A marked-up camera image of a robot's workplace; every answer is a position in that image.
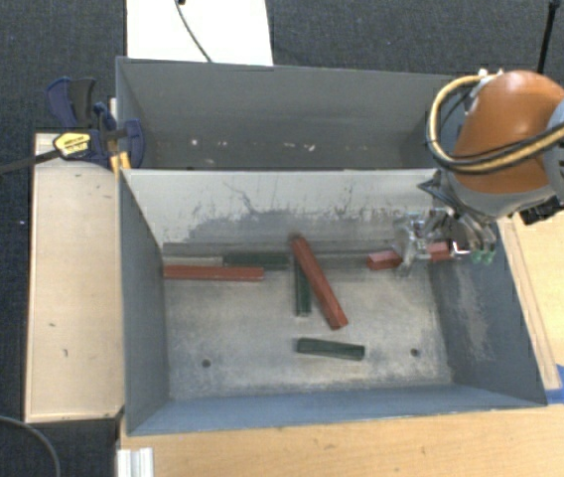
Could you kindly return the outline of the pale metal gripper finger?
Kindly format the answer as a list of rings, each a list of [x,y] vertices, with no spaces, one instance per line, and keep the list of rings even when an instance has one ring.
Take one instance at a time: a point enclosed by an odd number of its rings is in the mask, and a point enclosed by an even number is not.
[[[415,264],[429,259],[426,242],[422,240],[409,241],[403,248],[401,258],[402,262],[398,266],[398,273],[407,276]]]
[[[402,215],[394,221],[394,242],[398,247],[408,247],[416,243],[416,223],[416,215]]]

